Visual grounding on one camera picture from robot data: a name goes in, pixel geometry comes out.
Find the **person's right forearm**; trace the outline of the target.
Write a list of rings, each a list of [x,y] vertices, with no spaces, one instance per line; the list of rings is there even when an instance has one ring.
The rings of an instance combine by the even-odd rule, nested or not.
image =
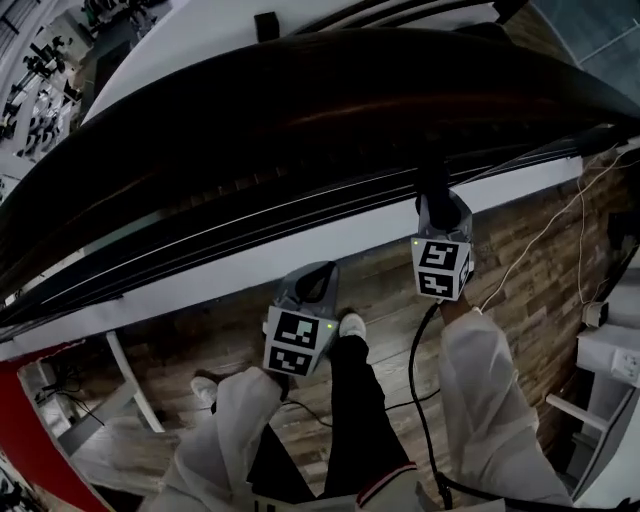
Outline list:
[[[452,471],[478,491],[569,506],[537,439],[504,332],[464,298],[440,306],[439,385]]]

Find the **person's white printed jacket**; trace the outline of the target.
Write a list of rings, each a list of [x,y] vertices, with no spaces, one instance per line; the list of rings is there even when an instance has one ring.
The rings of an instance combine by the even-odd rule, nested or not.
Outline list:
[[[440,512],[419,481],[410,462],[387,474],[358,495],[290,504],[255,495],[249,512]]]

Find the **person's left forearm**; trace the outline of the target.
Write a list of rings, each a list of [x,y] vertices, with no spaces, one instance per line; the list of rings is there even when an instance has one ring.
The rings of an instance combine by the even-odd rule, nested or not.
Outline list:
[[[281,386],[257,367],[222,380],[216,412],[176,448],[150,512],[249,511],[248,475],[281,395]]]

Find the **dark blue cloth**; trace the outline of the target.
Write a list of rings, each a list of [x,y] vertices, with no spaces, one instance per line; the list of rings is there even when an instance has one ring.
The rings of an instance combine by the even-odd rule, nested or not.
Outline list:
[[[459,224],[461,213],[451,198],[449,172],[443,157],[427,155],[419,160],[416,191],[419,231],[431,227],[449,232]]]

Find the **white desk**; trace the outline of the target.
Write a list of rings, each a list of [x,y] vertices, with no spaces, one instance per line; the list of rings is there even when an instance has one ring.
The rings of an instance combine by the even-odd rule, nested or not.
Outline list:
[[[546,397],[580,422],[565,476],[574,505],[581,508],[640,500],[640,388],[611,375],[617,348],[640,352],[640,267],[626,270],[606,302],[607,321],[578,336],[577,367],[593,377],[587,406]]]

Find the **person's black trousers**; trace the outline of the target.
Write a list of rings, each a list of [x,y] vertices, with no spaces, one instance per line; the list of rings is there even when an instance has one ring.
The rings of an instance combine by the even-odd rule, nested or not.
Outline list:
[[[357,335],[337,339],[329,351],[332,441],[323,498],[356,495],[409,463],[367,363],[368,352]],[[267,498],[292,504],[315,499],[270,426],[263,431],[248,481],[254,493]]]

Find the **dark brown counter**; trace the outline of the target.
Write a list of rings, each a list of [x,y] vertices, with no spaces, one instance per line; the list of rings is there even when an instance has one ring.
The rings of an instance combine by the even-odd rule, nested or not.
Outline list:
[[[109,79],[113,76],[117,68],[125,60],[131,51],[131,43],[124,41],[106,54],[102,55],[96,62],[96,75],[94,81],[94,92],[98,95]]]

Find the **red covered table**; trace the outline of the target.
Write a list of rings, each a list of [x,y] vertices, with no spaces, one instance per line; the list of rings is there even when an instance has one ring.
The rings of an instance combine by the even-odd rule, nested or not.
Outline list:
[[[152,431],[164,431],[116,333],[107,332],[106,340],[124,383],[60,437],[53,435],[41,416],[36,400],[29,395],[20,377],[20,370],[74,344],[66,342],[31,353],[13,340],[0,344],[0,449],[29,483],[82,512],[116,512],[71,461],[71,456],[100,428],[99,422],[110,419],[133,401]]]

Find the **dark wooden railing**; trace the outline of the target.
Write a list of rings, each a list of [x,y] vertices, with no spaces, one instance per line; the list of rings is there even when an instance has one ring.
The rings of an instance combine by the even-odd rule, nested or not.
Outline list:
[[[0,205],[0,340],[412,181],[278,202],[236,194],[158,210],[192,141],[424,133],[453,183],[640,135],[640,105],[571,65],[476,35],[356,29],[287,37],[189,66],[117,101]]]

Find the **dark wooden staircase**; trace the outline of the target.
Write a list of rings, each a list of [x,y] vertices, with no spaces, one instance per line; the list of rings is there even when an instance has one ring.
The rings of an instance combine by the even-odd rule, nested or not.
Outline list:
[[[189,144],[158,210],[169,217],[236,194],[284,202],[377,181],[412,181],[431,150],[420,132],[315,145],[211,136]]]

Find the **person's white shoe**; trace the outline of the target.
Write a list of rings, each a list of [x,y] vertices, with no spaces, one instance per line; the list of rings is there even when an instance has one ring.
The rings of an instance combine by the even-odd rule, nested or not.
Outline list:
[[[196,375],[191,379],[191,389],[193,394],[204,404],[211,408],[217,399],[218,384],[205,376]]]
[[[349,312],[340,320],[338,333],[341,338],[356,336],[365,339],[366,324],[360,315],[355,312]]]

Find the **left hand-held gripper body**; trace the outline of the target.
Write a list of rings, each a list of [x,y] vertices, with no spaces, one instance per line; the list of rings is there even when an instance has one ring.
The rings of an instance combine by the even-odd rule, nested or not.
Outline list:
[[[265,329],[263,368],[308,377],[337,334],[338,320],[271,306]]]

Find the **white power socket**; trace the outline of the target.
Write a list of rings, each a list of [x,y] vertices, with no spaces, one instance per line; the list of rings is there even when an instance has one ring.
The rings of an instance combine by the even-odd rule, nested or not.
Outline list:
[[[617,348],[613,353],[611,375],[640,388],[640,352]]]

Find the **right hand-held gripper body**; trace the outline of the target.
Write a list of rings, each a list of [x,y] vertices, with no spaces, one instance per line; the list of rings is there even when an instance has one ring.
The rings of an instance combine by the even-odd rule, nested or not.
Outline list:
[[[471,244],[412,237],[411,252],[417,293],[457,301],[473,271]]]

